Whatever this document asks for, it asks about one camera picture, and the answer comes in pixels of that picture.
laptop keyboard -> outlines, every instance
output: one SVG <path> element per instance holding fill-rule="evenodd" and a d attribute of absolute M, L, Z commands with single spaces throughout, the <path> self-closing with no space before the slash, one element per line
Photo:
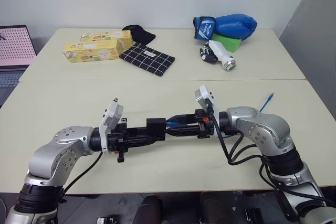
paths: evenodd
<path fill-rule="evenodd" d="M 0 73 L 0 88 L 15 87 L 23 73 Z"/>

blue boxing glove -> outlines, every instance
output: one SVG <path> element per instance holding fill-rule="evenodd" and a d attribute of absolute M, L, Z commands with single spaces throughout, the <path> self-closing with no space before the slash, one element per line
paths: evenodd
<path fill-rule="evenodd" d="M 213 33 L 235 39 L 247 39 L 256 30 L 257 22 L 245 14 L 219 18 L 194 17 L 195 39 L 210 40 Z"/>

gray wall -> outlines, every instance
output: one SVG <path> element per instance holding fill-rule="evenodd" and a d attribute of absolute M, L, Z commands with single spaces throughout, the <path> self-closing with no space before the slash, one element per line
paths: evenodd
<path fill-rule="evenodd" d="M 336 0 L 302 0 L 280 41 L 336 118 Z"/>

green block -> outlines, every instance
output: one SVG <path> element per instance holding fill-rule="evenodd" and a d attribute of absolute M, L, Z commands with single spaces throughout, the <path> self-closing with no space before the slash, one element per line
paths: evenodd
<path fill-rule="evenodd" d="M 229 52 L 237 51 L 237 49 L 240 46 L 240 43 L 242 43 L 241 39 L 232 39 L 219 34 L 213 34 L 212 40 L 222 43 L 225 49 L 228 50 Z"/>

pink screen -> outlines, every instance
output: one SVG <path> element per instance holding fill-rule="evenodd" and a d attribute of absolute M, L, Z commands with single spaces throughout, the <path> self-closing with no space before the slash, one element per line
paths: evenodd
<path fill-rule="evenodd" d="M 26 27 L 0 28 L 0 66 L 29 65 L 36 57 Z"/>

